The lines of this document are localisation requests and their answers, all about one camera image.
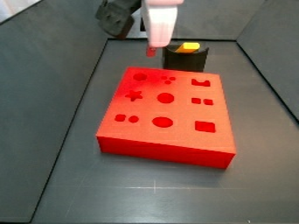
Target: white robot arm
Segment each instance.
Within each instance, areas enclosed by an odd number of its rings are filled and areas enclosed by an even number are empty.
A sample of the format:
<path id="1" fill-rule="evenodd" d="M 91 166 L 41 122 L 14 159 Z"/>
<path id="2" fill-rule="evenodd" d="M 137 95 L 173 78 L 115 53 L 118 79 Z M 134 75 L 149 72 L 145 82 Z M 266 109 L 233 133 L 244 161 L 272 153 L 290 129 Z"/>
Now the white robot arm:
<path id="1" fill-rule="evenodd" d="M 97 18 L 103 30 L 123 39 L 131 29 L 133 13 L 142 8 L 142 17 L 149 37 L 149 56 L 155 56 L 155 48 L 170 44 L 178 15 L 178 5 L 183 0 L 115 0 L 103 3 Z"/>
<path id="2" fill-rule="evenodd" d="M 170 44 L 178 15 L 178 5 L 183 0 L 143 0 L 142 16 L 149 38 L 149 46 L 154 50 Z"/>

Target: red box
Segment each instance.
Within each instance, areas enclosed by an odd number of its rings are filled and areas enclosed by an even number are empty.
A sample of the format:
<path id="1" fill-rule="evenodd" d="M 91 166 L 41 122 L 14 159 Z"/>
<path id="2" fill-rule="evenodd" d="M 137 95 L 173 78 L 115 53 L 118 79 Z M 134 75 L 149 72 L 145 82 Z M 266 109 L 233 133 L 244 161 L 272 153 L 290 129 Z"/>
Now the red box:
<path id="1" fill-rule="evenodd" d="M 228 168 L 237 147 L 221 77 L 130 67 L 97 136 L 102 152 Z"/>

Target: yellow object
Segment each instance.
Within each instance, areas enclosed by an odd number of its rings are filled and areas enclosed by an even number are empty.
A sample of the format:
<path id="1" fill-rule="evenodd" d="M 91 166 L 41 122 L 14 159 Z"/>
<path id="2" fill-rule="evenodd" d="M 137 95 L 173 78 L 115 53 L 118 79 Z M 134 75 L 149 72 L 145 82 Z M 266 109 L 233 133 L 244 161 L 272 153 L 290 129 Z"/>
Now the yellow object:
<path id="1" fill-rule="evenodd" d="M 182 46 L 175 51 L 177 53 L 194 53 L 200 50 L 202 45 L 200 43 L 183 43 Z"/>

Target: star-shaped hole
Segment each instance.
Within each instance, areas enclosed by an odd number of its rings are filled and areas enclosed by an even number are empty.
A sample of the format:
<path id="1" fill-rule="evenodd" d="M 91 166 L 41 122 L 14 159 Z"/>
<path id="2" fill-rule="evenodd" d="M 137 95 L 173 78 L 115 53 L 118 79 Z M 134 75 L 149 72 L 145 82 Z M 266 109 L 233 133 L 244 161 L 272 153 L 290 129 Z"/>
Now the star-shaped hole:
<path id="1" fill-rule="evenodd" d="M 131 98 L 131 102 L 134 102 L 137 99 L 143 99 L 142 91 L 130 90 L 130 94 L 126 95 L 127 98 Z"/>

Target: gray table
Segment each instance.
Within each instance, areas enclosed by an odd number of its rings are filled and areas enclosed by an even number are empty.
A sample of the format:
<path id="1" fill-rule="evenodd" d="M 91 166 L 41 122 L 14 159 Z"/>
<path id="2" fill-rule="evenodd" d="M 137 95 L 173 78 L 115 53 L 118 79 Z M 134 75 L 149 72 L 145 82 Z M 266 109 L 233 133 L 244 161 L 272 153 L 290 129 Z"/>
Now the gray table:
<path id="1" fill-rule="evenodd" d="M 102 154 L 99 122 L 127 66 L 162 67 L 145 41 L 110 40 L 34 222 L 298 222 L 299 130 L 236 42 L 206 42 L 238 155 L 224 171 Z"/>

